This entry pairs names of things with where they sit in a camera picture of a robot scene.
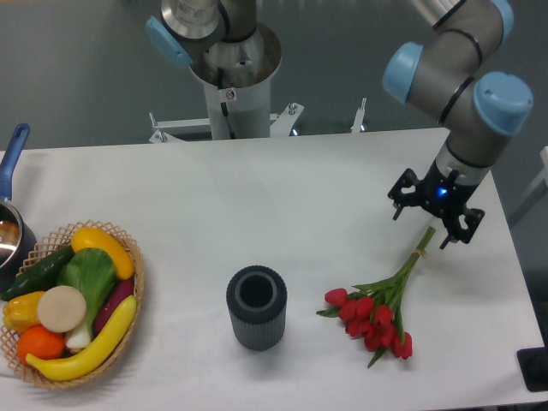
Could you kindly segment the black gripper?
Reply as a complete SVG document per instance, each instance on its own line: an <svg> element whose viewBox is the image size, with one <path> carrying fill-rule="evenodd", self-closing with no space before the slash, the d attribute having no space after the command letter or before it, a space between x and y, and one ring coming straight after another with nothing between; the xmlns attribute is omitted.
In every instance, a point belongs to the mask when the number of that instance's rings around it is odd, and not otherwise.
<svg viewBox="0 0 548 411"><path fill-rule="evenodd" d="M444 175L435 162L422 180L412 169L405 169L388 192L388 198L396 210L392 219L396 221L406 207L421 206L441 218L446 228L447 235L440 249L445 249L450 242L469 244L485 212L468 208L468 200L479 185L460 183L457 180L461 176L458 170L451 170L447 176Z"/></svg>

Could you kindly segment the silver blue-capped robot arm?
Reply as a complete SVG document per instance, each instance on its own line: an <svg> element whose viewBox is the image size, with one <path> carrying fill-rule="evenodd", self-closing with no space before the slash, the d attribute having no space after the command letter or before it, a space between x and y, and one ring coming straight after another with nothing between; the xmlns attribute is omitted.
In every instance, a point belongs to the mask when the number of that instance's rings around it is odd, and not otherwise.
<svg viewBox="0 0 548 411"><path fill-rule="evenodd" d="M506 1L417 1L430 45L408 42L388 62L382 84L403 104L435 119L448 136L423 178L405 170L389 191L401 211L439 218L447 242L468 243L484 212L467 202L533 107L520 78L477 70L514 26ZM164 1L146 34L165 60L189 69L205 92L216 140L285 135L288 114L271 119L271 79L282 57L277 35L258 22L254 1Z"/></svg>

